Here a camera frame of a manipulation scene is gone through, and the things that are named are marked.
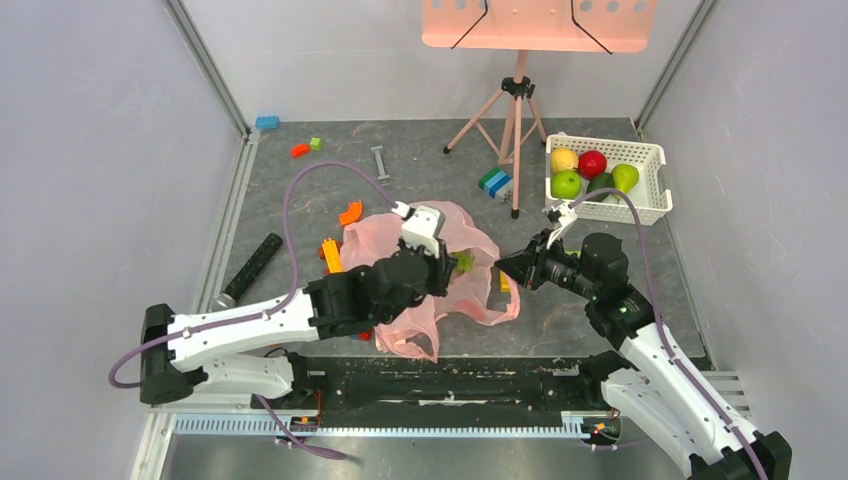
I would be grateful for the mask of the dark green fake avocado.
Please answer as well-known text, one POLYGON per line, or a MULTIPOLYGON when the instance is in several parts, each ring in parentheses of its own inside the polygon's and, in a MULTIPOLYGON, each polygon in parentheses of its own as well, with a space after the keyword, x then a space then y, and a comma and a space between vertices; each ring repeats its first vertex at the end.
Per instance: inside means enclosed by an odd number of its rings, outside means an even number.
POLYGON ((586 188, 586 193, 590 194, 599 190, 602 190, 602 193, 594 195, 590 198, 592 202, 604 202, 610 195, 609 192, 606 192, 606 189, 614 189, 615 188, 615 180, 611 173, 600 173, 595 176, 593 179, 589 181, 589 184, 586 188))

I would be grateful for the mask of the green fake pear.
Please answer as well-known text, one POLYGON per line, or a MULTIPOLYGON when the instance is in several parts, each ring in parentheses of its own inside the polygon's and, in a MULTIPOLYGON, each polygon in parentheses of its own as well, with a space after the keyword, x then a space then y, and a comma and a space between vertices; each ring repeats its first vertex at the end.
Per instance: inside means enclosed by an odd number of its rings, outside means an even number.
POLYGON ((621 163, 611 170, 614 187, 628 194, 640 181, 640 171, 631 164, 621 163))

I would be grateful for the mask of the green fake apple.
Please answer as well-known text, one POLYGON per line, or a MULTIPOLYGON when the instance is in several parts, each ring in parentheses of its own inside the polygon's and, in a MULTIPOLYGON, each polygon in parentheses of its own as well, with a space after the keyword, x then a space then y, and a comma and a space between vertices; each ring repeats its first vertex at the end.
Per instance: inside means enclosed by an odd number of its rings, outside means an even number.
POLYGON ((575 170, 563 170, 550 178, 550 196, 554 199, 576 199, 582 189, 582 178, 575 170))

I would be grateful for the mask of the pink plastic bag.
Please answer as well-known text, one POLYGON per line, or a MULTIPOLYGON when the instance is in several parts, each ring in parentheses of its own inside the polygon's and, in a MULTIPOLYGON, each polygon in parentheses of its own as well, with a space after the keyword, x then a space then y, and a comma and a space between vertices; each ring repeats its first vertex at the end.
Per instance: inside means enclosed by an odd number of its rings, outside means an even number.
MULTIPOLYGON (((375 328, 375 344, 380 351, 411 359, 436 361, 440 349, 437 322, 452 313, 464 314, 484 326, 517 319, 521 309, 518 286, 510 281, 510 300, 503 311, 488 307, 492 293, 494 263, 500 249, 475 225, 471 215, 450 201, 427 201, 440 210, 445 222, 440 237, 450 253, 470 250, 473 268, 452 278, 446 297, 427 297, 421 305, 405 310, 393 323, 375 328)), ((374 214, 344 228, 340 250, 343 266, 349 270, 372 265, 398 250, 401 220, 392 213, 374 214)))

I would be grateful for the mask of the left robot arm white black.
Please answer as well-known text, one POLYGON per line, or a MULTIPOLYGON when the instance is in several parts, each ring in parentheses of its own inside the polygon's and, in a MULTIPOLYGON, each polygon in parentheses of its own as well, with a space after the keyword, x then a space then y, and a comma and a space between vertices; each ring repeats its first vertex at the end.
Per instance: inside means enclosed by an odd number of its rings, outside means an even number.
POLYGON ((358 335, 390 324, 429 296, 444 297, 458 261, 443 242, 437 255, 405 243, 372 265, 331 273, 295 293, 231 310, 177 314, 147 308, 140 354, 140 400, 161 405, 197 391, 230 391, 306 405, 314 381, 287 360, 247 351, 291 342, 358 335))

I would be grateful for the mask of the green fake fruit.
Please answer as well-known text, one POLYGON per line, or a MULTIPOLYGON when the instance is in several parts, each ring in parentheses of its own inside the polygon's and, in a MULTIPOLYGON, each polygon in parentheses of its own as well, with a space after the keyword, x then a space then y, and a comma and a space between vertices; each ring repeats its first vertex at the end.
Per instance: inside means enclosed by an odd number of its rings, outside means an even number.
POLYGON ((470 250, 462 250, 452 252, 451 255, 457 260, 455 272, 457 275, 463 275, 469 272, 474 265, 474 256, 470 250))

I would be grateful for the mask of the yellow fake lemon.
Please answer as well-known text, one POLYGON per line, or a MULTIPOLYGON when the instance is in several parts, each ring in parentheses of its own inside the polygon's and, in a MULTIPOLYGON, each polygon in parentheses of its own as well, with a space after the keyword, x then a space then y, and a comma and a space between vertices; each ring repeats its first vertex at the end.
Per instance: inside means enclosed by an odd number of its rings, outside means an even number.
POLYGON ((550 170, 552 174, 565 171, 576 171, 579 165, 579 155, 564 147, 554 148, 550 153, 550 170))

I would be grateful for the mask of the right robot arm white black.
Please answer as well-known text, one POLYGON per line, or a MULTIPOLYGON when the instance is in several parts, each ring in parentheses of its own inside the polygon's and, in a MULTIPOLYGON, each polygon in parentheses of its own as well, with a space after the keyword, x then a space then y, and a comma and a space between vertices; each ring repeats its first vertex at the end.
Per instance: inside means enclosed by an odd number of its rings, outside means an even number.
POLYGON ((630 283, 621 240, 593 233, 574 255, 561 241, 549 242, 550 233, 543 230, 495 265, 520 287, 551 283, 586 299, 591 326, 612 348, 581 364, 580 400, 630 418, 687 479, 788 478, 788 441, 777 431, 760 432, 682 353, 630 283))

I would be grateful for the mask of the red fake apple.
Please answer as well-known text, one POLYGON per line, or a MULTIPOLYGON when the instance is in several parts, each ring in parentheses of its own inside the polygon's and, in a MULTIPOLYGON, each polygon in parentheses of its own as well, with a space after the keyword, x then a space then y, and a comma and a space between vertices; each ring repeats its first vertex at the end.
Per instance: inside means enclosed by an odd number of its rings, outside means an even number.
POLYGON ((605 173, 607 158, 598 150, 587 150, 578 155, 578 173, 587 180, 592 180, 605 173))

